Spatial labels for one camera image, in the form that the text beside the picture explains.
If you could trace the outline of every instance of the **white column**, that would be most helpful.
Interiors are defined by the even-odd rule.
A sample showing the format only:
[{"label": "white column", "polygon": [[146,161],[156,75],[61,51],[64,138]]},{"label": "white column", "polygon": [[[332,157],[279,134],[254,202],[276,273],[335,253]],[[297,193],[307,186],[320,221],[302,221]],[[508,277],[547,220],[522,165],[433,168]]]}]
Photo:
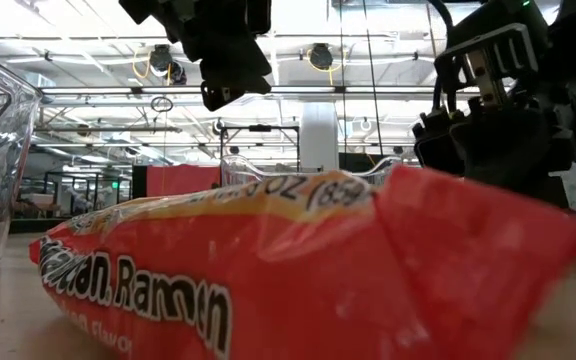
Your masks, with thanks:
[{"label": "white column", "polygon": [[337,111],[334,103],[305,103],[299,131],[304,169],[339,169]]}]

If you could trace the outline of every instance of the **table surface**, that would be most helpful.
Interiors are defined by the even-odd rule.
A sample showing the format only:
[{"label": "table surface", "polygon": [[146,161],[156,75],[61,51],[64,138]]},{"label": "table surface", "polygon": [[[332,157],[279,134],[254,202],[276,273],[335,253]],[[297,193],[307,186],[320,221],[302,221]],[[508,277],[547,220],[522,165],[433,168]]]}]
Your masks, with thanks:
[{"label": "table surface", "polygon": [[[11,236],[0,261],[0,359],[114,359],[61,316],[45,294],[28,260],[34,238]],[[518,359],[576,359],[576,267],[535,320]]]}]

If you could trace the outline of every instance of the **instant noodle packet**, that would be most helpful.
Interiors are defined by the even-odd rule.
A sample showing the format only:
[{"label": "instant noodle packet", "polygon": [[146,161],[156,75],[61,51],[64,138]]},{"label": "instant noodle packet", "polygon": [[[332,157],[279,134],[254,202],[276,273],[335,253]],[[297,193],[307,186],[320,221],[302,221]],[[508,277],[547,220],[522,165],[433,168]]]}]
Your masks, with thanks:
[{"label": "instant noodle packet", "polygon": [[123,359],[508,359],[576,258],[576,221],[429,170],[137,199],[30,248]]}]

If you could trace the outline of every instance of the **maruchan ramen logo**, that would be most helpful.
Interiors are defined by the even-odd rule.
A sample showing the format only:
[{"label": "maruchan ramen logo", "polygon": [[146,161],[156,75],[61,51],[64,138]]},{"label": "maruchan ramen logo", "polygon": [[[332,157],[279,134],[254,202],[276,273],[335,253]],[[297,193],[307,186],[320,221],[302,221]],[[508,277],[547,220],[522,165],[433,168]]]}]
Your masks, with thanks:
[{"label": "maruchan ramen logo", "polygon": [[107,253],[77,255],[49,237],[41,240],[39,271],[44,286],[57,294],[194,327],[206,348],[219,359],[228,358],[233,306],[224,286],[138,269],[126,255],[112,266]]}]

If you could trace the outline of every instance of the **crinkled plastic wrapper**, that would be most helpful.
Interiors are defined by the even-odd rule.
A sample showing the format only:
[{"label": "crinkled plastic wrapper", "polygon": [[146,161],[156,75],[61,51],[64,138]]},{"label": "crinkled plastic wrapper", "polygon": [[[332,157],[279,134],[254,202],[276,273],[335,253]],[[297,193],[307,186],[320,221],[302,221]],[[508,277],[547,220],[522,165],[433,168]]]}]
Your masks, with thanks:
[{"label": "crinkled plastic wrapper", "polygon": [[507,359],[576,257],[551,207],[400,167],[148,198],[31,245],[41,281],[124,359]]}]

